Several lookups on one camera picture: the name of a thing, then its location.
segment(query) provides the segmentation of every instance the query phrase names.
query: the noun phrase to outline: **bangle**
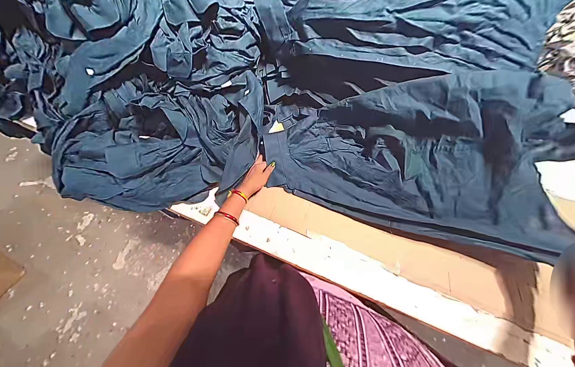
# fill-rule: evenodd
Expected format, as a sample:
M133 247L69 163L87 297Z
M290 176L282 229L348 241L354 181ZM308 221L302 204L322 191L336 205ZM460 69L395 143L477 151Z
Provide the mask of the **bangle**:
M243 193L242 191L240 191L240 190L238 190L238 189L233 189L233 190L231 190L231 193L232 193L232 194L237 194L237 195L239 195L241 198L243 198L245 204L246 204L246 203L249 203L249 198L248 198L246 195L244 195L244 193Z
M221 217L224 217L224 218L228 219L229 221L234 222L236 227L240 225L240 221L238 221L237 218L235 218L234 216L232 216L229 213L225 213L225 212L218 210L217 212L215 212L215 215L220 215Z

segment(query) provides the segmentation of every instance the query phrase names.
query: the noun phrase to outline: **pile of fabric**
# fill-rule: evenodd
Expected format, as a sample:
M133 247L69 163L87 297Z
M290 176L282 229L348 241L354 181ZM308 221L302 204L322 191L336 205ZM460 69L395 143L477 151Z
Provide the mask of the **pile of fabric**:
M537 60L566 4L0 0L0 130L35 118L64 197L222 199L260 152L362 221L554 263L575 232L534 162L575 159L575 96Z

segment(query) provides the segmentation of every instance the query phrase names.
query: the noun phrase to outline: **crumpled fabric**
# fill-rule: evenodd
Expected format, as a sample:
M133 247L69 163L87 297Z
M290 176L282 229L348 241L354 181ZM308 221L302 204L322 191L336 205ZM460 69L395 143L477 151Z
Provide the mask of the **crumpled fabric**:
M575 232L534 162L575 158L558 117L574 105L566 81L531 72L399 83L283 118L264 136L269 184L386 230L552 262Z
M332 210L553 263L575 233L534 162L575 159L575 96L537 60L566 3L0 2L0 131L35 118L63 197L221 202L260 152Z

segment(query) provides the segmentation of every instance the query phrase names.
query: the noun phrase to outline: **concrete floor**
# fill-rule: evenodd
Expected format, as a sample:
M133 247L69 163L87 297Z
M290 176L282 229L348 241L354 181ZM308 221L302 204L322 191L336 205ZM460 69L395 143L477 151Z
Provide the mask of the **concrete floor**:
M100 366L197 228L60 198L50 158L0 134L0 250L26 275L0 299L0 366ZM251 253L229 247L210 299Z

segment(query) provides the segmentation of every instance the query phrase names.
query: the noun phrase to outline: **striped fabric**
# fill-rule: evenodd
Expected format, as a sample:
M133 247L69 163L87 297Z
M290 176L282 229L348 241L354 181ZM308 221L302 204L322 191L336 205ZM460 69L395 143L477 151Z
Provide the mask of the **striped fabric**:
M315 292L345 367L443 367L427 346L400 325L345 290L302 275Z

